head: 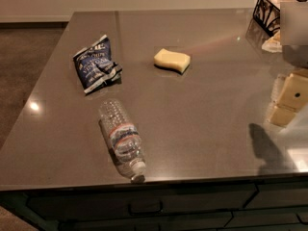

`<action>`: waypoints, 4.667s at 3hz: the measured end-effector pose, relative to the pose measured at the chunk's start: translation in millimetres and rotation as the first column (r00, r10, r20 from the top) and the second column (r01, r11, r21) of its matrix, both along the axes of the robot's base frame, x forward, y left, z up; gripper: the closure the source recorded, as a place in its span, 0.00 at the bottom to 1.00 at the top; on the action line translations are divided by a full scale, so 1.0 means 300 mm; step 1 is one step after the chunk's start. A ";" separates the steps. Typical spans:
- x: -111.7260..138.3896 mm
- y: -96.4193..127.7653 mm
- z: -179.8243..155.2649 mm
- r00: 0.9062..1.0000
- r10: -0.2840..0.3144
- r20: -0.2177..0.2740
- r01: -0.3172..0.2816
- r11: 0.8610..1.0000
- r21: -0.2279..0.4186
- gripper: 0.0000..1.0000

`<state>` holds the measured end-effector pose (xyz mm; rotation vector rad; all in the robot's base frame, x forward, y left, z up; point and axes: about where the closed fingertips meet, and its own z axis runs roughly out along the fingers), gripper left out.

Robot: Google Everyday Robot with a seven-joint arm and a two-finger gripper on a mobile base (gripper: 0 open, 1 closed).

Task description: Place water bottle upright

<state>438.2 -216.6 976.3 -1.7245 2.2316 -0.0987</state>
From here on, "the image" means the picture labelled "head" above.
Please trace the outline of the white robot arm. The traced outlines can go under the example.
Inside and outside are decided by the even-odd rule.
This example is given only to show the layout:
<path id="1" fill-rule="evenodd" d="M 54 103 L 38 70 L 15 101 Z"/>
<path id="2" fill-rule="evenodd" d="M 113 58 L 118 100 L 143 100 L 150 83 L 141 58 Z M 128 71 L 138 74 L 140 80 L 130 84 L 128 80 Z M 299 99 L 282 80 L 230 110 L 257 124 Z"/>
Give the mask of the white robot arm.
<path id="1" fill-rule="evenodd" d="M 284 2 L 280 8 L 283 60 L 293 69 L 274 81 L 268 121 L 286 127 L 308 103 L 308 3 Z"/>

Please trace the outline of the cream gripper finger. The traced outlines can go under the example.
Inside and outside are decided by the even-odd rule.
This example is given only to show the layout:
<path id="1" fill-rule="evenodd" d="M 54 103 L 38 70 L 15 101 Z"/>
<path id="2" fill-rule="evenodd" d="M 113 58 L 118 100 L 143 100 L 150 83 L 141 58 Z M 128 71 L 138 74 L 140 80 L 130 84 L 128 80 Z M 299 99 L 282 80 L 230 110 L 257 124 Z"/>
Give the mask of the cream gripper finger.
<path id="1" fill-rule="evenodd" d="M 308 103 L 308 69 L 289 75 L 279 74 L 274 81 L 269 107 L 269 123 L 286 127 Z"/>

